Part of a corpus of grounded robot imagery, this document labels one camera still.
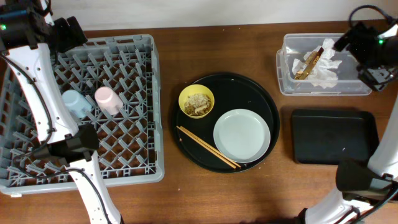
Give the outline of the white paper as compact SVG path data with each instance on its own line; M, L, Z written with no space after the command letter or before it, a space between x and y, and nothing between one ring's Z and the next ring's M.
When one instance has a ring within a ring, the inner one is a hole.
M332 60L335 55L333 46L335 41L333 39L325 39L322 46L318 46L313 51L319 51L322 47L324 49L319 61L316 63L313 70L310 72L305 80L308 80L313 86L320 86L324 89L333 88L337 85L338 76L332 69L337 69L342 63L341 60Z

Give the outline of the gold snack wrapper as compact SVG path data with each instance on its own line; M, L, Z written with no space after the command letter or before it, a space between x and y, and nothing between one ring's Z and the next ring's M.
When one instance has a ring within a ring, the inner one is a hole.
M320 59L320 56L322 55L324 49L323 47L320 47L320 49L318 51L313 51L308 58L306 59L306 61L304 62L304 68L303 70L299 70L296 74L294 79L295 80L304 80L306 79L310 72L313 70L313 68L315 67L315 65L317 64L317 62Z

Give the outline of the light blue plastic cup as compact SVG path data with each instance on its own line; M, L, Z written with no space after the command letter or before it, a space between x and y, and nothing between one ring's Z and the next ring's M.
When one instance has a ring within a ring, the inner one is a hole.
M62 94L62 99L68 110L77 118L86 117L86 112L90 112L92 105L88 100L76 90L67 90Z

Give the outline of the yellow bowl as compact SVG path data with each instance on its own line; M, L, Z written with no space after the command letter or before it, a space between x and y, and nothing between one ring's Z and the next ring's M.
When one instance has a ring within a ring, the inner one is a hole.
M189 85L185 87L178 98L180 109L190 118L205 117L215 105L215 97L204 85Z

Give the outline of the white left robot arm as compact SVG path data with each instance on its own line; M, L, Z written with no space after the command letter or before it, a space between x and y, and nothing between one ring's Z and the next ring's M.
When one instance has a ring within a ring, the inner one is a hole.
M39 146L13 158L28 177L24 158L57 161L55 175L70 174L92 223L122 223L101 176L100 141L92 124L79 125L68 111L52 68L51 55L87 42L75 17L52 19L51 1L1 4L1 58L12 68L29 104Z

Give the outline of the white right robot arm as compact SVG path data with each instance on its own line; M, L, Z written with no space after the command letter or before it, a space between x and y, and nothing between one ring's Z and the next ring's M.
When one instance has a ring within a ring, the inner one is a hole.
M397 80L397 20L378 31L363 22L351 24L335 43L358 61L359 79L374 91ZM367 165L343 161L336 173L336 187L318 204L304 208L294 223L364 223L385 204L397 200L397 108Z

